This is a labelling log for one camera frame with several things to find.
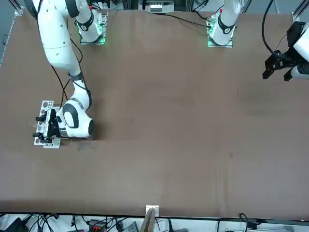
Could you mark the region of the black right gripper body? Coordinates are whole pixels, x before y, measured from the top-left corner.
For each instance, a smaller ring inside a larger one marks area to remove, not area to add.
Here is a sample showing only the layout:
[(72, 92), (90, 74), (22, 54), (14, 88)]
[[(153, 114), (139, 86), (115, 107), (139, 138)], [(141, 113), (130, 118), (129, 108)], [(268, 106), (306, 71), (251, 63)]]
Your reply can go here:
[(46, 116), (46, 137), (51, 139), (53, 136), (60, 137), (59, 125), (56, 110), (50, 109)]

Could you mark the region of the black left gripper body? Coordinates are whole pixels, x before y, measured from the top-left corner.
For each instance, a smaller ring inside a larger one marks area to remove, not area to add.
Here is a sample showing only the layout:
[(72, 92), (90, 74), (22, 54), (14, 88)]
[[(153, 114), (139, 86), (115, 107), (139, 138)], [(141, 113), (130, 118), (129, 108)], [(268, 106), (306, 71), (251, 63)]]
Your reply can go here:
[(300, 60), (300, 55), (292, 47), (289, 47), (289, 49), (284, 53), (282, 53), (280, 50), (275, 50), (275, 54), (277, 55), (274, 64), (274, 68), (276, 70), (281, 70), (288, 67), (292, 68), (296, 66)]

